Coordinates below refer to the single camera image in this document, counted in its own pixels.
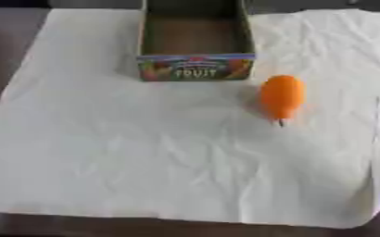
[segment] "crumpled white paper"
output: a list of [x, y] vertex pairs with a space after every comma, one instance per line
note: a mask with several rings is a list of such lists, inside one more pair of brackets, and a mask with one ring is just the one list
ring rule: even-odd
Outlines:
[[[380, 13], [251, 17], [249, 81], [141, 82], [135, 10], [53, 10], [0, 101], [0, 212], [348, 228], [380, 211]], [[279, 128], [258, 85], [293, 74]]]

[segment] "colorful label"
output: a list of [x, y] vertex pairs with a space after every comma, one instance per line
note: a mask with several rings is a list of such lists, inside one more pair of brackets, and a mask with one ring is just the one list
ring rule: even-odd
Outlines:
[[139, 56], [138, 60], [145, 81], [243, 80], [254, 55]]

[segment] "fruit box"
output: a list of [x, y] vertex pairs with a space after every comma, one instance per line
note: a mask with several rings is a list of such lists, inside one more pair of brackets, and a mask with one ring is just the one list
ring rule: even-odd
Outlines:
[[144, 81], [243, 80], [255, 59], [243, 0], [147, 0], [138, 67]]

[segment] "orange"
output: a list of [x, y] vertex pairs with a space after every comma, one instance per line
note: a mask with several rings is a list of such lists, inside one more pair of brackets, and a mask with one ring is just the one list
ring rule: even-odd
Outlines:
[[269, 78], [260, 87], [260, 103], [271, 119], [290, 119], [304, 102], [304, 84], [289, 75]]

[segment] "table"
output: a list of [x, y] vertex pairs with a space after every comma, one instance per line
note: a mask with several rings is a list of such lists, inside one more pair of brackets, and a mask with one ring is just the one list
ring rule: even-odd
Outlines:
[[[41, 29], [46, 9], [0, 9], [0, 93]], [[0, 214], [0, 234], [84, 234], [106, 236], [380, 236], [380, 215], [352, 230], [328, 230], [187, 222], [152, 218], [72, 218]]]

